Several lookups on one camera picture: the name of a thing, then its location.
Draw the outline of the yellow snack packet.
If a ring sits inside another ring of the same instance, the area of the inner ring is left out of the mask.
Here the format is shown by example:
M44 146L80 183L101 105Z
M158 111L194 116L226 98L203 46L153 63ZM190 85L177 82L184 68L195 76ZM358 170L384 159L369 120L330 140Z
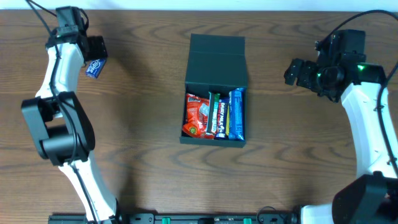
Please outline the yellow snack packet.
M229 136L229 129L230 129L230 105L228 104L227 106L227 114L226 114L226 129L225 129L225 134L226 137L228 138Z

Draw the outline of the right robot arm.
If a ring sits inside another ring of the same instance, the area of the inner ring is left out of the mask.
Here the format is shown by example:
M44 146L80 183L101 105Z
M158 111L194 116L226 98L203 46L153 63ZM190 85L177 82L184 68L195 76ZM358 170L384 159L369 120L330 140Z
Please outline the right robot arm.
M397 223L397 136L384 69L361 59L296 58L284 78L288 85L341 101L356 151L356 180L331 203L300 208L298 223Z

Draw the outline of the black cardboard box with lid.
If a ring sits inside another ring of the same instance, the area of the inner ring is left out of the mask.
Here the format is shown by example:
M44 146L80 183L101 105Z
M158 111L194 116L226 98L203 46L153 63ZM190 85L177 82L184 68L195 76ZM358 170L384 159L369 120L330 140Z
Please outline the black cardboard box with lid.
M180 133L180 143L201 146L238 147L247 139L248 70L245 38L236 36L192 34L185 75L185 93L208 99L211 92L227 97L243 88L243 136L241 140L200 139Z

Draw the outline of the blue Eclipse mint tin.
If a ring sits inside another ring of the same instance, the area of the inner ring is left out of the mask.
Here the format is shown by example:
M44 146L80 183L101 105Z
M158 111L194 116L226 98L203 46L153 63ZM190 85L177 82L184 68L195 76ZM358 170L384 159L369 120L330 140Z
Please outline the blue Eclipse mint tin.
M88 68L86 69L86 76L94 79L98 79L102 69L106 64L106 58L99 58L92 60Z

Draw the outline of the purple Dairy Milk chocolate bar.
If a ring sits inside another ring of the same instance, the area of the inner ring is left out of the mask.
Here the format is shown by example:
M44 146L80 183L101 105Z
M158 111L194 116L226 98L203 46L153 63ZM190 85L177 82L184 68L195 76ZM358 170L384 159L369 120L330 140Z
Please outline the purple Dairy Milk chocolate bar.
M222 98L219 100L218 114L217 114L217 133L216 139L226 139L226 128L227 128L227 114L228 114L229 99Z

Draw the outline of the red snack packet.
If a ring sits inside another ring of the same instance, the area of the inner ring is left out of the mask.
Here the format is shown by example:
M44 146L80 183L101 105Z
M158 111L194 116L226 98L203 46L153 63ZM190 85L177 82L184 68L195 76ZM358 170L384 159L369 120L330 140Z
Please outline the red snack packet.
M213 139L212 134L207 134L209 99L186 94L186 120L182 127L185 134L193 138Z

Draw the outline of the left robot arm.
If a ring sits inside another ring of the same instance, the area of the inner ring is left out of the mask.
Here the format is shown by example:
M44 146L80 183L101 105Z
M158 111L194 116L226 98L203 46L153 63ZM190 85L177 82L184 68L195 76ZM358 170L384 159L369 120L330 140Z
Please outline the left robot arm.
M49 63L36 96L21 111L39 156L68 178L84 208L84 223L119 223L117 198L107 188L95 161L95 134L76 95L81 68L108 54L101 36L50 39Z

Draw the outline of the green gum pack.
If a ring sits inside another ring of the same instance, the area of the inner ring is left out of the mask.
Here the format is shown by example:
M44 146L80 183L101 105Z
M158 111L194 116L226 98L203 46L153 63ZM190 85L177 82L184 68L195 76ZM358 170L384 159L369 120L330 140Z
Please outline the green gum pack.
M206 127L206 133L215 135L217 132L217 115L219 107L220 94L210 92L210 104L208 113L208 122Z

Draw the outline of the blue snack bar wrapper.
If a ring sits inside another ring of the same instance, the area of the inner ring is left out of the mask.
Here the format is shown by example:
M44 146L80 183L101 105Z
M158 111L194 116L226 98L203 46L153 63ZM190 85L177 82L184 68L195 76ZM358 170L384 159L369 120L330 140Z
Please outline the blue snack bar wrapper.
M229 132L231 140L244 140L243 95L244 88L229 92Z

